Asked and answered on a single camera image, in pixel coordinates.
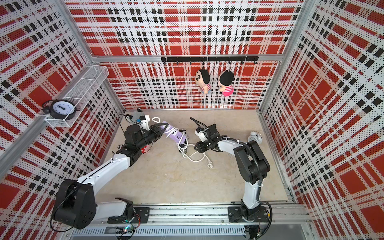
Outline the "purple power strip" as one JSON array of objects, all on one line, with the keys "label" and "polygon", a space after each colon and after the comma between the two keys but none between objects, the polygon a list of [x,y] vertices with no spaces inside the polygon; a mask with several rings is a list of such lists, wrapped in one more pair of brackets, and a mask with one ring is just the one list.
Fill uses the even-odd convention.
[{"label": "purple power strip", "polygon": [[188,143],[187,136],[180,133],[179,129],[172,126],[171,124],[169,124],[169,127],[164,132],[164,135],[166,135],[167,138],[172,139],[180,148],[185,148],[187,146],[187,143]]}]

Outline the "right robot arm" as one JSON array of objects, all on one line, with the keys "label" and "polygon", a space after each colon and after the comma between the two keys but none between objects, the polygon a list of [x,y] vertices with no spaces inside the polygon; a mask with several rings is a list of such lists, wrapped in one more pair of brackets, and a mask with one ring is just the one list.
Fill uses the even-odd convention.
[{"label": "right robot arm", "polygon": [[209,150],[225,152],[235,157],[241,177],[245,181],[244,195],[239,207],[229,207],[231,223],[268,223],[272,221],[272,208],[261,201],[263,181],[271,170],[270,164],[256,141],[242,142],[220,135],[216,125],[196,122],[196,135],[200,141],[194,146],[198,153]]}]

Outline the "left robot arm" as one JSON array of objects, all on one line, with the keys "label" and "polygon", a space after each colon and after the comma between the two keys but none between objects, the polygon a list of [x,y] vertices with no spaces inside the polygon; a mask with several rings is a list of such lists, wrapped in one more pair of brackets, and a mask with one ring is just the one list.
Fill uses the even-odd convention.
[{"label": "left robot arm", "polygon": [[148,130],[138,125],[128,126],[124,144],[110,160],[76,180],[66,179],[61,183],[51,221],[81,230],[95,220],[135,218],[132,201],[116,198],[114,202],[97,203],[96,195],[109,181],[135,164],[142,149],[159,140],[168,126],[168,123],[157,123]]}]

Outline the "black power strip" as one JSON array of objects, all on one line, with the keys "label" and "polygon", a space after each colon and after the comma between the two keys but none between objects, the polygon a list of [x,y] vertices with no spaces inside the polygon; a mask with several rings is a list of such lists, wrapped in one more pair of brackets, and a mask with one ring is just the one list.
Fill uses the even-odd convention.
[{"label": "black power strip", "polygon": [[180,129],[179,132],[182,133],[183,135],[187,136],[187,131],[186,130]]}]

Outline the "pink strawberry plush toy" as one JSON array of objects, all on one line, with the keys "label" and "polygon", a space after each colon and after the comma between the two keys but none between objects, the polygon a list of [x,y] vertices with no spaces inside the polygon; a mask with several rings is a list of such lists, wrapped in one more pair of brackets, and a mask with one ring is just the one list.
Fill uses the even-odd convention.
[{"label": "pink strawberry plush toy", "polygon": [[147,153],[147,152],[149,152],[150,149],[152,148],[152,145],[153,145],[153,144],[149,144],[149,145],[145,146],[144,148],[142,148],[142,149],[141,149],[141,153],[142,153],[142,155],[145,154],[145,153]]}]

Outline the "white alarm clock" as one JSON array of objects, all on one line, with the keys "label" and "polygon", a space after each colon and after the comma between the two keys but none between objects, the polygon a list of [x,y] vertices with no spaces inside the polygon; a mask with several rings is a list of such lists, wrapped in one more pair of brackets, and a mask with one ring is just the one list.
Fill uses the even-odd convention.
[{"label": "white alarm clock", "polygon": [[252,131],[248,137],[248,142],[251,142],[251,141],[255,141],[260,145],[263,141],[263,137],[260,133],[256,131]]}]

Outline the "hanging doll striped shirt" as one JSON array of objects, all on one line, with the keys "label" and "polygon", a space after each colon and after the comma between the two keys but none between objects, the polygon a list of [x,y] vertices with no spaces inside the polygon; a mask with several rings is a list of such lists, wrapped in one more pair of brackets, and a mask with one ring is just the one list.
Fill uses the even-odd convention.
[{"label": "hanging doll striped shirt", "polygon": [[211,77],[207,70],[197,70],[194,80],[202,94],[207,95],[211,92]]}]

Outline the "hanging doll pink shirt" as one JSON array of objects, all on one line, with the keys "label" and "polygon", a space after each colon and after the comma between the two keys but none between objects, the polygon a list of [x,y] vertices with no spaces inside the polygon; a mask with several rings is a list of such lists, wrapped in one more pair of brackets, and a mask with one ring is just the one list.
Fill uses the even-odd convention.
[{"label": "hanging doll pink shirt", "polygon": [[223,96],[229,97],[234,93],[234,79],[234,73],[231,71],[226,70],[221,73],[218,85],[220,87],[219,91]]}]

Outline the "black alarm clock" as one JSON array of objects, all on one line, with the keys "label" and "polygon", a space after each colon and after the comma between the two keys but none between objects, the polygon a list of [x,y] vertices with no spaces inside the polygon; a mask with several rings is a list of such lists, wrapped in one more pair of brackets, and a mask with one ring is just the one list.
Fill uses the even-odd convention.
[{"label": "black alarm clock", "polygon": [[42,107],[49,120],[69,121],[79,111],[75,104],[68,100],[49,100],[43,103]]}]

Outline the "black hook rail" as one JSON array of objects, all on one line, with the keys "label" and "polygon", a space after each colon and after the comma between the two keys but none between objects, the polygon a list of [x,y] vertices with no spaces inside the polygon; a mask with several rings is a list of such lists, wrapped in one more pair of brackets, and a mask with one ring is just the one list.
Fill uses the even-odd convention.
[{"label": "black hook rail", "polygon": [[205,56],[205,57],[161,57],[163,63],[192,63],[192,62],[257,62],[260,58],[258,56]]}]

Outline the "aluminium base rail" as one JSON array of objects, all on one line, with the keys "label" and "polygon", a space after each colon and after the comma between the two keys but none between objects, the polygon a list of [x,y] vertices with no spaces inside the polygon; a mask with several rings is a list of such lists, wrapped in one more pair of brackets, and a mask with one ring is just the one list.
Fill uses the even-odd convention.
[{"label": "aluminium base rail", "polygon": [[271,202],[246,219],[239,203],[138,205],[141,220],[131,224],[97,220],[82,230],[71,230],[64,240],[315,240],[310,215],[303,205]]}]

